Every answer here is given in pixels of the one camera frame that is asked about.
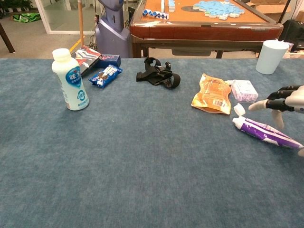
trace black harness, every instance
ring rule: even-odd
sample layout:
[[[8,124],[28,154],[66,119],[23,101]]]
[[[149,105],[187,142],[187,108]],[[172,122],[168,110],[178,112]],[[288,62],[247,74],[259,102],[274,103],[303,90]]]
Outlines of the black harness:
[[[172,73],[171,63],[166,62],[166,67],[162,67],[161,62],[152,57],[147,57],[144,60],[145,69],[144,73],[138,72],[136,75],[136,81],[148,81],[152,85],[164,84],[166,88],[174,89],[180,84],[181,77],[178,74]]]

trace orange snack bag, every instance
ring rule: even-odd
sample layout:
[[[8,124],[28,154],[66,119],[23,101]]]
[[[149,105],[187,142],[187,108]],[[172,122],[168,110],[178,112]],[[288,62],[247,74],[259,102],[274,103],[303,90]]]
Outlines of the orange snack bag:
[[[210,77],[205,73],[199,81],[200,91],[195,94],[191,106],[208,113],[230,114],[231,104],[228,96],[231,88],[222,79]]]

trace snack wrapper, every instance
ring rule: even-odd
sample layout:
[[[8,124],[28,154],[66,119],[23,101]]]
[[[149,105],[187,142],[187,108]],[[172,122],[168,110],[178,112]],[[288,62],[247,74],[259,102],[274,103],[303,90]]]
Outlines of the snack wrapper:
[[[222,79],[210,77],[205,73],[199,81],[200,91],[195,94],[191,106],[208,113],[230,114],[231,103],[228,96],[230,86]]]
[[[109,64],[106,69],[98,72],[93,77],[89,78],[89,81],[100,88],[105,88],[122,71],[123,70],[121,68]]]

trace barcode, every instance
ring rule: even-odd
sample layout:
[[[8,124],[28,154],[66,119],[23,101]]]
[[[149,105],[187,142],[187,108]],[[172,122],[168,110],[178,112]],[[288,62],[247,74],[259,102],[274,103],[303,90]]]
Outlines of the barcode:
[[[218,100],[213,100],[213,105],[221,107],[223,105],[223,102],[222,101],[218,101]]]

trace white cup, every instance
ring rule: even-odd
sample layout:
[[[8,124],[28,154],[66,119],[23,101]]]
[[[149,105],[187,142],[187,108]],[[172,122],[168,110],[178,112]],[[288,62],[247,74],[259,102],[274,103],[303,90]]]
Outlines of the white cup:
[[[289,45],[284,41],[277,39],[264,41],[256,70],[266,75],[273,74],[288,48]]]

